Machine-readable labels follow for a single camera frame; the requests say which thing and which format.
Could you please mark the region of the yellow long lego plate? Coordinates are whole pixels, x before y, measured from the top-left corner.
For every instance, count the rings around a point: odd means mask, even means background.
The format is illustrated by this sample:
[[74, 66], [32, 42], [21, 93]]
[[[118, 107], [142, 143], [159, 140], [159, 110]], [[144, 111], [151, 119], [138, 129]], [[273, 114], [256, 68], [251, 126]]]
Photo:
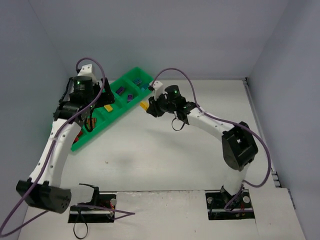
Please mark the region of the yellow long lego plate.
[[111, 113], [114, 110], [110, 104], [105, 105], [104, 108], [108, 113]]

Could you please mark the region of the purple rounded lego brick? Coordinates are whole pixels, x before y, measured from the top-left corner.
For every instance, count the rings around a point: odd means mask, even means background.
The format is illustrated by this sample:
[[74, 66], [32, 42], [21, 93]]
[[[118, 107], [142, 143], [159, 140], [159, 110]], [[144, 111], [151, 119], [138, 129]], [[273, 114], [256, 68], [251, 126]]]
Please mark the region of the purple rounded lego brick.
[[116, 94], [121, 96], [125, 92], [125, 90], [126, 89], [123, 86], [121, 86], [116, 90]]

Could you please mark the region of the yellow rounded lego brick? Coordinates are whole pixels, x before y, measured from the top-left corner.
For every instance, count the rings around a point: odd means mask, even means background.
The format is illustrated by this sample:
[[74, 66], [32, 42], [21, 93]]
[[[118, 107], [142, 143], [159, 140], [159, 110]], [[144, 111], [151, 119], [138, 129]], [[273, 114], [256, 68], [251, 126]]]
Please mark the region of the yellow rounded lego brick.
[[149, 103], [146, 102], [146, 101], [141, 101], [139, 105], [140, 105], [140, 107], [143, 108], [145, 111], [147, 111], [148, 108], [149, 108], [149, 106], [150, 106]]

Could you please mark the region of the brown lego plate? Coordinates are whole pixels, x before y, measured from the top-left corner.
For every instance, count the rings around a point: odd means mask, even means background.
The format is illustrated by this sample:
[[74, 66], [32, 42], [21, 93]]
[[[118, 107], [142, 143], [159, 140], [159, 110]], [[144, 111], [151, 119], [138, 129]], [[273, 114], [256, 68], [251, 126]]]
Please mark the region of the brown lego plate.
[[95, 117], [86, 120], [86, 125], [89, 129], [94, 129], [96, 127], [97, 119]]

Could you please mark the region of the teal lego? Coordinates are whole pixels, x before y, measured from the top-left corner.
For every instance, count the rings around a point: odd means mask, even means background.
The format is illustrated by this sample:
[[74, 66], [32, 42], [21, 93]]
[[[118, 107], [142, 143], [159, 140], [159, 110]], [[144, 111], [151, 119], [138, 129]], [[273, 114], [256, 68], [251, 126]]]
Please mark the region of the teal lego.
[[144, 84], [144, 85], [141, 86], [140, 89], [141, 89], [142, 91], [145, 91], [145, 90], [147, 90], [148, 88], [149, 88], [149, 84]]

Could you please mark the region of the teal lego brick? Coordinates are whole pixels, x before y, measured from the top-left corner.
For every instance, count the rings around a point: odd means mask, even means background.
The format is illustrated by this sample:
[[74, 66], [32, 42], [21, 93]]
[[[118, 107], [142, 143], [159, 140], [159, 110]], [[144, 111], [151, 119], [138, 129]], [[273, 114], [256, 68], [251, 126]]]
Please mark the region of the teal lego brick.
[[142, 80], [137, 77], [136, 79], [133, 80], [133, 83], [134, 83], [135, 85], [139, 86], [139, 85], [142, 83]]

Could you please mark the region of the long red lego brick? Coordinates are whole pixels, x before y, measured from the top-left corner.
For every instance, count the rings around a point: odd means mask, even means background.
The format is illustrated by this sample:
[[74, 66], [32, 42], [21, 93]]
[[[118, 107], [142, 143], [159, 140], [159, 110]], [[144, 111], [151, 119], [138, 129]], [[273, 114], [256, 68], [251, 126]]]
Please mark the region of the long red lego brick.
[[81, 130], [81, 131], [78, 133], [78, 135], [75, 137], [74, 143], [76, 143], [83, 134], [84, 134], [84, 132]]

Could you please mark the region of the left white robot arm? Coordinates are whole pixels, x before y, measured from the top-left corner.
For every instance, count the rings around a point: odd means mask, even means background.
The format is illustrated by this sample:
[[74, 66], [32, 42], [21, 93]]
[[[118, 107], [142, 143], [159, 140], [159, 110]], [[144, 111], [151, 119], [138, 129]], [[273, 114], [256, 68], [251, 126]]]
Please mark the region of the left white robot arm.
[[61, 188], [63, 168], [71, 147], [94, 109], [115, 102], [108, 79], [95, 83], [90, 76], [69, 78], [73, 92], [60, 99], [53, 114], [50, 136], [37, 166], [16, 191], [28, 206], [62, 214], [72, 200], [72, 191]]

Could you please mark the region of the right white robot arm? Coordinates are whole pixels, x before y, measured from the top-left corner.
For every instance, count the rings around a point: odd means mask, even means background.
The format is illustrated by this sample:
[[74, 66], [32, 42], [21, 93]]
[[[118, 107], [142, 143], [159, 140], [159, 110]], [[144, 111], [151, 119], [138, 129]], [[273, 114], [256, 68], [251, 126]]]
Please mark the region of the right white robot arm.
[[221, 191], [234, 196], [240, 190], [250, 163], [258, 153], [252, 134], [243, 129], [248, 125], [242, 121], [240, 126], [235, 126], [206, 116], [195, 102], [187, 101], [181, 95], [177, 85], [164, 88], [162, 83], [155, 82], [148, 89], [153, 93], [148, 99], [148, 114], [155, 118], [165, 113], [173, 114], [183, 125], [197, 127], [221, 142], [223, 159], [228, 166]]

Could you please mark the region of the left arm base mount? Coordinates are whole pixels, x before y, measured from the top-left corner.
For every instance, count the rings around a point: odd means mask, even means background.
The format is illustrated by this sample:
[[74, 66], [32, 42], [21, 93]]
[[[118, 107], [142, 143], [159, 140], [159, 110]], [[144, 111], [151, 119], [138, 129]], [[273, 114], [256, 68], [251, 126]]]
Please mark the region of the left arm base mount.
[[[86, 186], [93, 189], [93, 194], [89, 202], [81, 202], [76, 206], [70, 207], [68, 223], [73, 224], [73, 234], [78, 240], [84, 240], [89, 233], [88, 224], [96, 223], [114, 223], [115, 212], [111, 210], [103, 210], [101, 208], [116, 209], [117, 194], [100, 192], [98, 186], [80, 183], [81, 186]], [[84, 236], [78, 236], [76, 233], [76, 224], [84, 224], [86, 232]]]

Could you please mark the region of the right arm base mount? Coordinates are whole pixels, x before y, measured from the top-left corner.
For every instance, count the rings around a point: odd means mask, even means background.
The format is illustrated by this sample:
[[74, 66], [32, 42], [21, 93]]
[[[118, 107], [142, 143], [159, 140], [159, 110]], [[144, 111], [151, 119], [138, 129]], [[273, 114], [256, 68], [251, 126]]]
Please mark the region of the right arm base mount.
[[248, 189], [230, 195], [224, 189], [205, 192], [209, 221], [255, 219], [251, 196]]

